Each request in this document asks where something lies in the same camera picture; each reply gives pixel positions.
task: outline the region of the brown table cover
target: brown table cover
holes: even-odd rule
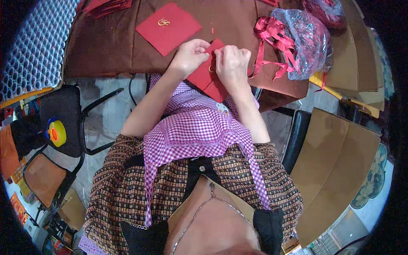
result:
[[[176,2],[191,13],[203,27],[189,40],[201,38],[212,42],[219,38],[224,44],[250,50],[250,65],[255,63],[259,39],[253,32],[254,25],[258,17],[269,16],[274,7],[256,0],[133,0],[131,8],[98,20],[86,13],[75,18],[67,42],[64,77],[165,72],[177,49],[163,57],[135,27],[169,2]],[[301,6],[300,0],[279,1],[283,9]],[[283,61],[281,53],[267,43],[264,59]],[[307,80],[291,81],[287,74],[272,81],[278,69],[275,64],[264,65],[257,76],[249,79],[250,85],[274,92],[271,93],[276,96],[272,97],[274,108],[304,98],[308,89]]]

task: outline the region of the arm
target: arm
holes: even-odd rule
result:
[[[253,143],[270,142],[268,130],[255,104],[248,84],[247,69],[251,52],[227,45],[215,51],[217,75],[237,107],[239,121],[251,131]]]
[[[194,39],[182,44],[169,68],[135,107],[123,125],[122,135],[145,136],[159,122],[177,86],[209,58],[210,44]]]

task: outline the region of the orange cloth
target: orange cloth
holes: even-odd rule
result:
[[[5,180],[9,179],[14,171],[20,167],[16,146],[11,136],[10,124],[0,131],[0,169]]]

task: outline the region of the checkered apron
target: checkered apron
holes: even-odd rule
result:
[[[152,88],[161,75],[152,75]],[[239,144],[249,162],[255,188],[264,210],[270,210],[264,179],[254,158],[250,131],[238,120],[231,97],[224,104],[198,92],[197,87],[183,81],[174,91],[165,114],[144,137],[144,188],[147,198],[145,226],[152,222],[150,202],[157,168],[173,160],[224,155],[232,144]]]

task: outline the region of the gray tiled floor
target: gray tiled floor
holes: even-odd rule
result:
[[[128,92],[129,80],[129,78],[121,76],[109,79],[80,78],[68,81],[69,84],[78,83],[80,85],[82,109],[118,88],[125,89],[90,112],[89,117],[85,121],[85,140],[88,148],[94,149],[109,143],[120,133],[123,123],[130,114],[130,109],[134,106]],[[132,82],[132,95],[136,102],[143,98],[145,89],[146,82],[144,75],[136,76]],[[301,103],[296,101],[286,107],[311,112],[315,106],[332,113],[336,112],[338,100],[325,91],[314,93],[315,90],[317,90],[317,86],[309,84],[307,97],[301,99]],[[268,127],[271,141],[275,143],[279,156],[282,157],[292,120],[290,117],[274,111],[265,112],[262,114],[262,117]],[[86,155],[84,164],[72,185],[85,207],[87,207],[89,202],[92,178],[96,171],[102,167],[108,150],[106,149],[93,156]],[[70,170],[73,170],[79,161],[79,159],[68,157],[51,147],[48,147],[45,153],[55,160],[56,163]]]

